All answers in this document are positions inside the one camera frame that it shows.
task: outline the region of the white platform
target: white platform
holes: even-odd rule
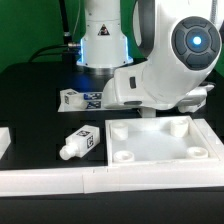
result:
[[[141,147],[136,144],[139,154],[134,145],[127,145],[136,150],[136,163],[121,165],[113,163],[111,152],[115,152],[115,143],[110,143],[110,132],[107,139],[109,165],[106,167],[93,168],[69,168],[69,169],[42,169],[42,170],[20,170],[0,172],[0,196],[19,195],[46,195],[46,194],[70,194],[70,193],[95,193],[111,191],[135,191],[150,189],[169,188],[192,188],[192,187],[215,187],[224,186],[224,146],[212,131],[204,119],[190,121],[190,135],[182,142],[171,144],[166,132],[166,122],[175,118],[134,119],[125,120],[130,124],[133,122],[140,127],[140,132],[147,129],[147,139],[154,137],[153,130],[163,127],[161,133],[157,133],[160,141],[166,139],[166,149],[160,149],[160,153],[153,153],[156,147],[146,144]],[[152,125],[149,130],[147,122]],[[136,133],[136,125],[133,125],[129,137],[141,135]],[[158,138],[153,140],[158,145]],[[200,145],[209,151],[207,159],[186,159],[184,144],[186,147]],[[149,147],[149,154],[144,156],[141,149]]]
[[[79,92],[73,89],[66,89],[66,90],[60,91],[61,104],[58,108],[58,112],[106,110],[102,104],[102,92],[81,93],[83,94],[83,103],[87,104],[86,108],[80,108],[72,104],[69,105],[68,103],[66,103],[65,96],[71,92],[75,94],[79,94]]]
[[[0,128],[0,159],[4,155],[10,142],[11,142],[11,139],[10,139],[10,135],[9,135],[9,129],[8,128]]]

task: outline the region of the cube with marker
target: cube with marker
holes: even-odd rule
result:
[[[88,105],[84,99],[84,94],[73,89],[61,91],[61,102],[79,109],[86,109]]]
[[[77,156],[82,158],[86,153],[100,143],[100,129],[84,125],[65,139],[66,145],[59,154],[63,160]]]

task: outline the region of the robot eye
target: robot eye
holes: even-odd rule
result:
[[[196,36],[196,37],[194,37],[193,38],[193,43],[195,44],[195,45],[200,45],[201,44],[201,42],[202,42],[202,39],[201,39],[201,37],[199,37],[199,36]]]

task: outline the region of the white block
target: white block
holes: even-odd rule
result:
[[[65,95],[68,93],[69,94],[78,94],[78,92],[75,91],[74,89],[66,89],[66,90],[60,91],[61,103],[65,103]]]
[[[9,129],[8,128],[0,128],[0,159],[11,143]]]
[[[79,109],[86,109],[88,103],[84,100],[83,93],[67,93],[65,94],[65,103]]]
[[[87,168],[0,172],[0,196],[83,193]]]
[[[60,156],[63,160],[71,157],[83,157],[97,144],[100,143],[100,129],[84,125],[65,139],[66,145],[61,149]]]
[[[95,168],[92,173],[83,174],[84,193],[119,191],[119,173],[110,172],[107,167]]]

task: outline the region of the white tray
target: white tray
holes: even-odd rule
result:
[[[186,119],[189,123],[189,133],[186,137],[171,135],[171,121]],[[111,125],[121,122],[128,126],[126,140],[114,140],[111,136]],[[189,116],[163,117],[149,119],[125,119],[106,121],[107,152],[109,166],[130,166],[143,164],[156,164],[168,162],[202,162],[219,160],[213,148]],[[187,149],[201,147],[208,151],[208,158],[200,160],[186,157]],[[131,152],[134,154],[133,162],[115,162],[113,156],[117,152]]]

